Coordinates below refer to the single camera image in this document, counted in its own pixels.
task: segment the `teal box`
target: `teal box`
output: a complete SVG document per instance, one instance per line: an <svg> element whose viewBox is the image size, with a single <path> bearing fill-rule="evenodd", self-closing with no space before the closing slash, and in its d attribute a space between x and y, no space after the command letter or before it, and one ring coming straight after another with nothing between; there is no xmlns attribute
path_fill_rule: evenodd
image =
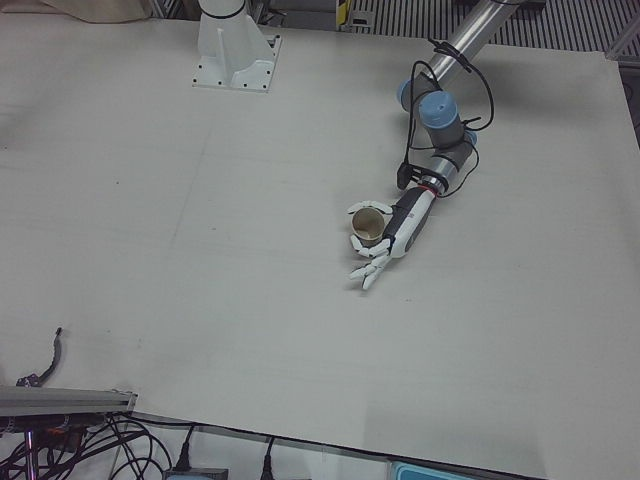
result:
<svg viewBox="0 0 640 480"><path fill-rule="evenodd" d="M472 480L454 473L440 472L431 468L417 467L408 463L391 464L390 480Z"/></svg>

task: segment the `wire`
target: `wire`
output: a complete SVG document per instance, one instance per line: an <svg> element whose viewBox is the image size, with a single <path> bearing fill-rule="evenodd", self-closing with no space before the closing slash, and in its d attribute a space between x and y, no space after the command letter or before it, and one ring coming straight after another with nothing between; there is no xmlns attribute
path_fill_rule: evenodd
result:
<svg viewBox="0 0 640 480"><path fill-rule="evenodd" d="M273 442L276 441L276 437L271 437L269 440L269 446L267 447L267 455L271 455L271 448L273 447Z"/></svg>
<svg viewBox="0 0 640 480"><path fill-rule="evenodd" d="M417 123L418 123L418 122L413 122L413 132L411 133L411 138L412 138L412 140L411 140L411 145L409 145L409 148L410 148L411 150L435 150L435 149L436 149L436 147L434 147L433 145L430 145L430 146L428 146L428 147L414 147L414 146L413 146L413 138L414 138L414 135L415 135L415 133L416 133L416 126L417 126Z"/></svg>
<svg viewBox="0 0 640 480"><path fill-rule="evenodd" d="M0 461L0 479L14 480L24 474L26 467L19 462L22 462L26 455L32 451L46 453L46 465L40 466L41 473L39 478L41 480L65 480L71 475L78 463L115 448L122 448L127 458L122 465L114 468L110 474L110 480L121 475L126 469L131 470L135 480L143 480L145 474L149 472L149 467L162 472L164 469L160 461L152 458L154 445L158 445L159 450L166 457L168 469L172 468L171 456L164 444L155 435L152 435L142 423L136 420L117 419L116 416L108 415L105 424L97 430L81 430L83 439L76 451L71 454L66 449L70 441L70 434L73 432L80 432L80 430L70 429L67 432L62 450L57 455L50 445L29 451L26 449L24 442L20 443L11 455ZM144 438L148 442L148 449L143 455L136 455L132 448L131 442L139 438ZM65 454L71 455L65 460Z"/></svg>
<svg viewBox="0 0 640 480"><path fill-rule="evenodd" d="M437 40L434 40L433 38L429 38L428 40L434 46L434 49L433 49L434 52L453 58L456 62L460 64L460 66L464 70L466 70L469 73L474 72L478 76L478 78L482 81L482 84L484 85L484 88L487 92L487 97L489 98L489 108L490 108L489 120L487 120L487 122L481 127L475 127L475 128L470 127L469 124L480 120L481 117L475 117L469 120L464 120L462 123L464 124L467 130L471 130L472 132L479 132L481 130L484 130L485 128L488 128L489 125L493 123L493 119L495 116L495 102L493 100L493 92L491 91L491 86L489 85L489 82L485 78L484 74L480 71L478 67L476 67L473 63L471 63L471 61L469 61L469 59L465 57L464 54L462 54L456 47L451 45L449 42L439 42Z"/></svg>
<svg viewBox="0 0 640 480"><path fill-rule="evenodd" d="M480 165L480 153L478 152L478 149L476 148L476 146L473 143L468 142L467 140L465 140L464 143L468 143L471 146L471 148L473 148L473 151L476 153L476 164L471 168L471 170L467 172L467 174L464 176L460 184L453 191L445 195L438 195L438 198L447 198L455 194L456 192L458 192L464 185L464 182L467 181L467 178L469 178L469 175L471 175L475 171L475 169L478 168L478 165Z"/></svg>
<svg viewBox="0 0 640 480"><path fill-rule="evenodd" d="M60 344L60 334L62 333L62 328L58 327L56 330L56 336L53 338L53 360L51 361L51 365L47 368L42 375L39 376L40 384L42 385L47 379L51 376L53 371L60 363L60 358L62 357L62 345Z"/></svg>
<svg viewBox="0 0 640 480"><path fill-rule="evenodd" d="M416 120L415 120L415 114L414 114L414 110L415 110L415 104L418 100L420 100L420 98L422 97L419 96L418 98L415 98L415 89L414 89L414 83L415 83L415 79L416 79L416 69L418 68L418 66L424 66L427 70L429 70L429 74L431 75L431 77L427 77L425 75L425 77L431 82L431 84L433 85L433 87L435 88L436 91L442 90L442 87L440 87L440 83L438 82L438 77L436 76L435 72L433 71L433 68L431 68L431 65L429 65L427 62L424 62L422 60L417 60L413 63L413 66L411 67L411 77L409 79L409 131L407 133L407 144L405 147L405 151L404 151L404 159L403 159L403 163L409 163L409 150L412 148L413 146L413 138L415 135L415 131L416 131Z"/></svg>
<svg viewBox="0 0 640 480"><path fill-rule="evenodd" d="M176 462L176 466L174 470L178 472L188 472L191 470L191 463L189 462L189 439L191 439L191 434L195 430L196 426L191 425L189 428L189 432L187 433L187 437L182 442L182 448L180 449L180 457L178 457L178 461Z"/></svg>
<svg viewBox="0 0 640 480"><path fill-rule="evenodd" d="M121 416L134 420L136 422L148 423L149 425L159 425L162 427L204 427L206 423L198 423L198 422L164 422L160 420L148 420L146 418L135 417L130 413L122 413Z"/></svg>
<svg viewBox="0 0 640 480"><path fill-rule="evenodd" d="M264 456L264 461L262 463L262 475L260 475L260 480L274 480L273 470L271 469L271 448L273 447L273 442L275 442L276 437L271 437L269 440L269 446L267 447L267 453Z"/></svg>

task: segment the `robot finger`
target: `robot finger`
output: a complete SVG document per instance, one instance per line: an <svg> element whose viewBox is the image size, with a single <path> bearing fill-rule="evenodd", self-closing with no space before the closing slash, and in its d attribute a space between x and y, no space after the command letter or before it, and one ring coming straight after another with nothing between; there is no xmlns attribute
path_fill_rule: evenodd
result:
<svg viewBox="0 0 640 480"><path fill-rule="evenodd" d="M367 263L364 267L360 267L349 274L349 278L351 280L355 280L357 278L366 278L367 275L371 275L376 271L376 267Z"/></svg>
<svg viewBox="0 0 640 480"><path fill-rule="evenodd" d="M362 245L360 239L355 235L351 235L349 239L351 240L351 246L358 253L358 255L362 255L363 257L367 258L378 257L383 253L388 252L389 247L391 246L391 241L388 238L385 238L380 243L370 248Z"/></svg>
<svg viewBox="0 0 640 480"><path fill-rule="evenodd" d="M373 285L373 282L376 281L376 279L380 276L380 274L384 270L384 267L386 267L390 261L391 261L391 257L384 256L384 257L378 257L371 262L370 266L374 267L374 271L371 274L364 277L364 280L362 282L363 290L369 290L369 287Z"/></svg>

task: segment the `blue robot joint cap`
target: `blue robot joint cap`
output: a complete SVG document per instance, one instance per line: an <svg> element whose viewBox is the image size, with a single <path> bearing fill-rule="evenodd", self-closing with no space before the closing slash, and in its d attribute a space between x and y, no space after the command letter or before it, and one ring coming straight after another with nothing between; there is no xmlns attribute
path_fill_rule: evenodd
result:
<svg viewBox="0 0 640 480"><path fill-rule="evenodd" d="M398 85L398 89L396 90L396 100L398 100L400 105L402 105L402 95L404 95L404 90L407 88L409 83L411 83L411 79L407 78L404 82Z"/></svg>
<svg viewBox="0 0 640 480"><path fill-rule="evenodd" d="M433 92L424 97L418 111L422 123L436 130L447 128L459 118L453 95L445 91Z"/></svg>

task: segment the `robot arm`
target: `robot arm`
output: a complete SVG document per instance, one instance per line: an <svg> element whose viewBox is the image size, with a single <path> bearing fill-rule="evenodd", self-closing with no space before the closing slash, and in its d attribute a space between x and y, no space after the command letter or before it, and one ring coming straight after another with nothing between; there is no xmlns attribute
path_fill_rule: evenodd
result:
<svg viewBox="0 0 640 480"><path fill-rule="evenodd" d="M372 258L356 269L351 279L363 279L367 290L392 258L403 257L424 227L437 197L446 196L465 162L475 150L477 137L460 120L453 96L441 89L463 68L459 58L471 60L489 42L496 30L525 0L480 0L450 39L449 46L458 58L438 52L415 77L405 81L397 92L405 111L418 119L428 132L433 154L423 165L412 165L408 158L397 172L397 186L404 190L411 181L418 185L408 190L391 209L391 219L381 238L365 246L358 230L351 236L351 244L360 255ZM351 207L349 213L357 214Z"/></svg>

